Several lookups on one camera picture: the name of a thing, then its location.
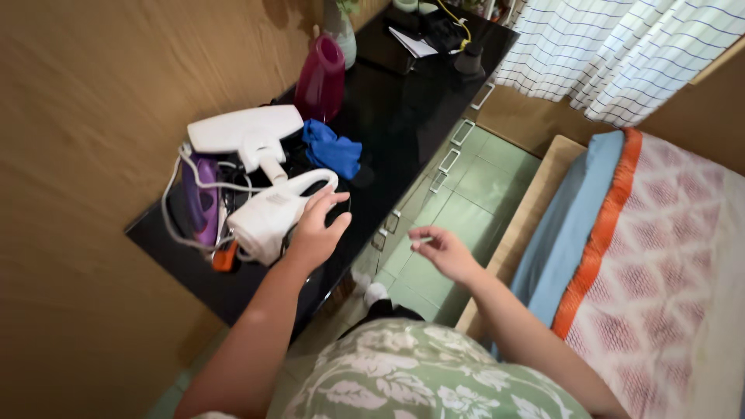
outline purple iron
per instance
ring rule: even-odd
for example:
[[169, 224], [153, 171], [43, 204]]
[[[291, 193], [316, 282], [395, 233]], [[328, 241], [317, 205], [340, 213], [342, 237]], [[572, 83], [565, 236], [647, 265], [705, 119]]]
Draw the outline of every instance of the purple iron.
[[[217, 181], [218, 163], [200, 154], [192, 154], [203, 183]], [[186, 208], [191, 220], [194, 237], [205, 246], [214, 246], [218, 237], [218, 188], [201, 189], [194, 179], [194, 172], [186, 162], [181, 162], [181, 184], [186, 195]]]

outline hand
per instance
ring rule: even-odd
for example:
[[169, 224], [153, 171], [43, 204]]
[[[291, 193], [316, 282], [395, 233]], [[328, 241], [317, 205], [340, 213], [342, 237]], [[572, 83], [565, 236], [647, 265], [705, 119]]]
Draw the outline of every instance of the hand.
[[326, 228], [326, 213], [334, 204], [347, 199], [349, 192], [333, 193], [331, 185], [311, 196], [300, 221], [297, 222], [285, 258], [309, 274], [324, 263], [334, 252], [344, 230], [352, 222], [352, 214], [345, 212], [334, 220], [331, 227]]
[[[473, 259], [471, 251], [451, 232], [439, 227], [418, 227], [409, 230], [413, 242], [411, 250], [415, 251], [437, 268], [440, 273], [453, 282], [467, 286], [484, 269]], [[432, 238], [428, 242], [422, 239]]]

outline brown wall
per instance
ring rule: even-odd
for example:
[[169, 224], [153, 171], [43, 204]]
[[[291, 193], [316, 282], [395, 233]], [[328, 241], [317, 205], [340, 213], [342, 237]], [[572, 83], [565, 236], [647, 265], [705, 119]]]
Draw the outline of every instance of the brown wall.
[[[638, 127], [679, 147], [745, 174], [745, 50], [696, 85], [687, 85]], [[596, 133], [614, 130], [591, 122], [569, 100], [528, 98], [497, 86], [478, 114], [480, 126], [542, 157], [556, 135], [587, 145]]]
[[221, 327], [122, 229], [189, 122], [295, 81], [314, 15], [306, 0], [2, 2], [3, 416], [141, 417]]

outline bed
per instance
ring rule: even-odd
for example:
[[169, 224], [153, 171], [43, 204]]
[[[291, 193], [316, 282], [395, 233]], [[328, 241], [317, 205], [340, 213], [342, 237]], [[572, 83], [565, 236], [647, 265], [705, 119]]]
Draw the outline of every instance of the bed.
[[[633, 418], [737, 418], [745, 178], [635, 129], [557, 136], [487, 270]], [[457, 329], [484, 326], [469, 301]]]

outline green floral shirt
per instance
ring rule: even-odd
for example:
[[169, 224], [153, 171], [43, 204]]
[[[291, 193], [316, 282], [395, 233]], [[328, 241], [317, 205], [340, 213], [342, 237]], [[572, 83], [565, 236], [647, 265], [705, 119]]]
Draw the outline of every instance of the green floral shirt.
[[382, 319], [330, 344], [285, 418], [589, 418], [543, 374], [448, 327]]

